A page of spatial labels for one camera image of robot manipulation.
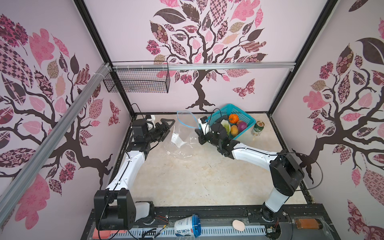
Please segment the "teal plastic basket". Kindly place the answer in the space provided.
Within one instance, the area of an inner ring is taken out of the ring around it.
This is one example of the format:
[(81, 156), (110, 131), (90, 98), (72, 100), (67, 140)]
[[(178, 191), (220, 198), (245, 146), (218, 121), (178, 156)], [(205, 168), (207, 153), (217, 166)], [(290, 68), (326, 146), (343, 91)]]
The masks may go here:
[(222, 123), (222, 127), (227, 129), (229, 138), (234, 140), (256, 124), (253, 117), (233, 104), (227, 104), (219, 110), (214, 110), (208, 117), (209, 126), (221, 123), (223, 120), (225, 121)]

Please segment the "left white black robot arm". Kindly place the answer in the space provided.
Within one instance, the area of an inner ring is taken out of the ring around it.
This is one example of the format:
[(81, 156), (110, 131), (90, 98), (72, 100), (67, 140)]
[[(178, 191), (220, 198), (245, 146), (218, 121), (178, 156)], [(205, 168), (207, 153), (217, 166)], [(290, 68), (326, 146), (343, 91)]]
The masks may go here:
[(94, 196), (95, 224), (98, 231), (130, 230), (136, 222), (152, 223), (155, 206), (152, 201), (134, 202), (131, 188), (146, 161), (152, 143), (163, 142), (175, 120), (161, 119), (158, 123), (138, 119), (132, 123), (132, 137), (124, 153), (118, 173), (110, 184)]

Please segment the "clear blue zip top bag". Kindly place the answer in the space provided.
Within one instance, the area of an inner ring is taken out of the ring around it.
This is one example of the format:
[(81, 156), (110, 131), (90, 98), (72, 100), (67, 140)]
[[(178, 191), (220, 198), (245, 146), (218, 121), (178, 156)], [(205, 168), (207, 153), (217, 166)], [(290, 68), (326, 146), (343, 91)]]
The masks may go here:
[(178, 111), (175, 124), (171, 128), (170, 137), (166, 140), (165, 150), (176, 159), (186, 159), (194, 155), (199, 144), (195, 130), (201, 126), (197, 117), (189, 111)]

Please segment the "orange toy pumpkin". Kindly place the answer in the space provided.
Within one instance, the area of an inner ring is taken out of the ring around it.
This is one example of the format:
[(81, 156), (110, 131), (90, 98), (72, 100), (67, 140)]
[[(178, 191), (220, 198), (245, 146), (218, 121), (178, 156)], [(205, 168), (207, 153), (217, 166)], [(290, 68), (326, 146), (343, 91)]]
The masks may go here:
[(229, 123), (230, 124), (237, 124), (237, 122), (239, 121), (239, 116), (237, 114), (230, 114), (229, 115)]

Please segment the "purple toy onion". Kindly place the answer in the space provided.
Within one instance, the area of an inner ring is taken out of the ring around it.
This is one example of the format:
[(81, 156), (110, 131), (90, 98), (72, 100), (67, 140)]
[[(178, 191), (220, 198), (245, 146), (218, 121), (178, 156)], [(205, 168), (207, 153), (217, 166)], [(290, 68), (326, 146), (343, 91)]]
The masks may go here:
[(238, 131), (242, 132), (242, 131), (244, 131), (248, 127), (248, 125), (244, 121), (238, 121), (237, 122), (237, 127), (238, 127)]

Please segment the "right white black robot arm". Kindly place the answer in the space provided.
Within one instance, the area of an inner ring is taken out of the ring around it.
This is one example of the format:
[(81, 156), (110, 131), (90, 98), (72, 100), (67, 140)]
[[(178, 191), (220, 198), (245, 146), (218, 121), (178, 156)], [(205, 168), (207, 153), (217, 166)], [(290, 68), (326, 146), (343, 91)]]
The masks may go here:
[(240, 160), (268, 170), (273, 181), (273, 189), (263, 203), (259, 215), (266, 222), (273, 222), (282, 206), (292, 197), (304, 179), (304, 172), (287, 151), (268, 152), (247, 146), (237, 140), (231, 140), (221, 124), (207, 124), (195, 129), (201, 145), (210, 143), (224, 157)]

